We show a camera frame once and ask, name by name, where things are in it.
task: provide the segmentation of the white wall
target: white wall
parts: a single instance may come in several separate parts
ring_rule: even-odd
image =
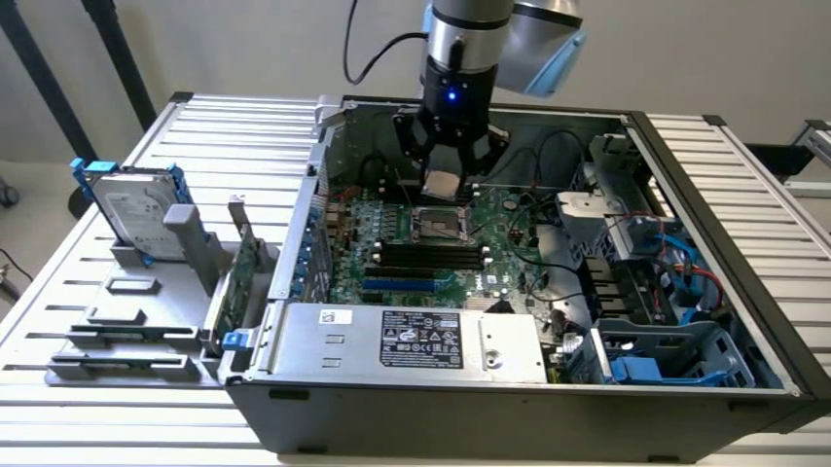
[[[78,1],[18,0],[98,156],[140,136],[117,75]],[[745,140],[783,142],[831,118],[827,0],[582,0],[589,42],[552,105],[721,115]],[[416,0],[362,0],[353,73],[420,25]],[[157,108],[174,90],[312,96],[416,92],[418,47],[401,45],[356,89],[342,80],[348,0],[117,0]],[[69,146],[0,37],[0,159],[66,161]],[[537,100],[497,92],[497,100]]]

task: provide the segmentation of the black cable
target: black cable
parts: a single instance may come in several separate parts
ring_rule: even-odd
[[[557,299],[542,299],[540,298],[533,291],[530,291],[530,297],[533,297],[537,301],[545,303],[545,304],[553,304],[556,302],[561,302],[562,300],[568,300],[572,299],[573,297],[582,297],[585,294],[582,292],[574,292],[573,294],[568,294],[564,297],[560,297]]]
[[[374,63],[380,60],[386,51],[394,47],[396,44],[408,39],[426,40],[425,32],[408,32],[394,37],[382,47],[380,52],[377,52],[377,54],[374,54],[372,59],[368,61],[366,67],[364,68],[364,71],[361,71],[358,77],[353,79],[352,73],[349,73],[349,37],[352,36],[352,19],[354,18],[354,9],[357,8],[357,6],[358,0],[352,0],[352,7],[349,8],[349,19],[346,20],[346,37],[342,42],[342,75],[346,78],[349,84],[354,86],[361,83],[361,81],[366,77],[369,70],[372,69],[372,66],[374,66]]]
[[[370,161],[381,161],[381,163],[384,164],[384,166],[389,165],[389,162],[386,160],[386,157],[382,155],[382,153],[380,153],[378,151],[373,151],[370,153],[368,153],[362,158],[361,158],[361,163],[358,164],[358,177],[357,180],[354,182],[354,184],[361,187],[365,188],[366,187],[366,180],[364,179],[364,172],[366,171],[366,165]]]
[[[550,133],[545,135],[545,137],[542,138],[542,141],[540,142],[540,145],[536,148],[536,154],[540,155],[540,158],[542,157],[541,155],[542,155],[542,149],[545,149],[545,143],[548,142],[550,138],[553,138],[554,136],[560,134],[566,134],[568,136],[573,138],[573,140],[576,141],[577,147],[580,149],[580,159],[582,162],[586,162],[588,153],[585,151],[585,143],[582,142],[582,138],[580,138],[580,136],[573,131],[565,128],[554,129]]]
[[[542,272],[540,275],[536,276],[536,278],[530,282],[530,287],[528,288],[528,293],[524,296],[524,299],[528,300],[528,297],[533,297],[538,302],[542,302],[545,304],[554,304],[556,302],[561,302],[562,300],[568,300],[568,299],[572,299],[573,297],[580,297],[585,295],[582,292],[574,292],[573,294],[565,295],[564,297],[560,297],[558,299],[542,299],[541,297],[536,295],[534,291],[536,291],[536,284],[538,283],[541,278],[545,277],[545,275],[548,275],[548,273]]]
[[[12,255],[9,255],[9,252],[5,251],[2,248],[0,248],[0,253],[2,253],[5,255],[6,259],[9,260],[9,263],[12,264],[14,269],[18,270],[21,272],[21,274],[25,276],[25,278],[28,279],[28,282],[33,282],[34,279],[32,278],[30,274],[28,272],[25,272],[25,270],[20,267],[20,265],[14,261],[14,258],[12,258]]]
[[[544,208],[545,206],[550,206],[554,202],[553,201],[546,201],[546,202],[541,202],[538,203],[538,207],[540,209]],[[518,222],[518,218],[524,215],[525,212],[528,212],[528,209],[530,209],[532,206],[534,206],[536,204],[528,204],[526,206],[524,206],[524,208],[516,213],[516,215],[513,216],[513,220],[510,221],[510,224],[508,226],[508,232],[510,231],[510,229],[513,227],[516,227],[516,222]],[[572,274],[576,274],[576,270],[573,268],[569,268],[565,265],[560,265],[557,263],[544,263],[541,261],[536,261],[532,260],[529,258],[525,258],[524,256],[521,256],[518,254],[518,252],[516,251],[516,248],[513,247],[513,243],[508,240],[508,248],[510,249],[510,252],[513,253],[513,255],[518,258],[520,261],[522,261],[524,263],[526,263],[528,265],[533,265],[533,266],[544,266],[548,268],[558,268],[562,270],[566,270],[568,272],[570,272]]]

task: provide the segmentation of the sticker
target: sticker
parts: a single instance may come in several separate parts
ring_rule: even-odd
[[[153,258],[180,259],[181,246],[172,231],[162,225],[166,204],[160,194],[137,196],[126,193],[106,193],[104,202],[116,213],[132,245]]]
[[[457,313],[384,310],[380,326],[384,367],[450,370],[464,367]]]
[[[321,309],[320,324],[352,324],[350,309]]]

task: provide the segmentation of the green circuit board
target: green circuit board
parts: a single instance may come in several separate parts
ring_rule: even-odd
[[[353,195],[348,188],[341,194]],[[329,300],[336,304],[362,304],[362,293],[381,294],[380,304],[402,306],[470,307],[496,297],[505,298],[517,310],[525,307],[525,289],[541,273],[541,268],[525,264],[512,253],[513,249],[526,258],[538,261],[538,251],[528,246],[529,218],[522,215],[514,223],[513,237],[509,225],[520,212],[520,195],[505,189],[485,188],[480,196],[465,206],[413,206],[384,203],[364,190],[354,196],[336,196],[329,204],[330,223],[328,236],[332,245],[333,280]],[[448,228],[420,230],[413,222],[414,214],[428,213],[433,218],[464,217],[464,233],[452,234]],[[448,227],[444,223],[432,223]],[[492,263],[482,270],[438,269],[434,272],[434,289],[429,292],[365,291],[365,268],[377,266],[372,261],[372,245],[378,240],[390,244],[433,244],[486,246]]]

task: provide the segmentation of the motherboard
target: motherboard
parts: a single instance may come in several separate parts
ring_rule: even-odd
[[[402,187],[344,187],[326,206],[333,250],[329,299],[337,304],[485,310],[498,302],[516,312],[541,304],[528,298],[542,268],[536,216],[520,215],[534,196],[473,188],[456,202],[421,197]]]

